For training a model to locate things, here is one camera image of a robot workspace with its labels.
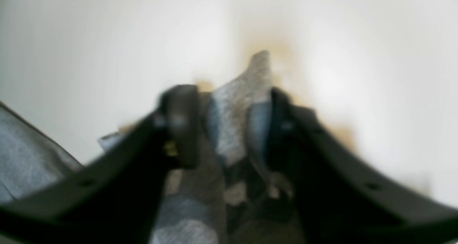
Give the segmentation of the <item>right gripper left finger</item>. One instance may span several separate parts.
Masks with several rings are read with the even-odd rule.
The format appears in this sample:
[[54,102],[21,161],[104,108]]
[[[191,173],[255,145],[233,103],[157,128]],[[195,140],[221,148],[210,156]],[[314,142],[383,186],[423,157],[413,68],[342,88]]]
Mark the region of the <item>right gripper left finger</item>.
[[177,85],[90,166],[1,207],[1,235],[20,244],[146,244],[167,173],[199,164],[199,92]]

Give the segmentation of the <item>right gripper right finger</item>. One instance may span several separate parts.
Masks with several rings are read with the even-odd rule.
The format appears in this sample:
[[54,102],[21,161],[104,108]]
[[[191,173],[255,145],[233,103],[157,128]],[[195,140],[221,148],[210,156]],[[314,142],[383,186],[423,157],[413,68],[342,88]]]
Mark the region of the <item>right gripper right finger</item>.
[[394,182],[342,146],[313,110],[271,90],[267,164],[293,187],[308,244],[448,244],[457,209]]

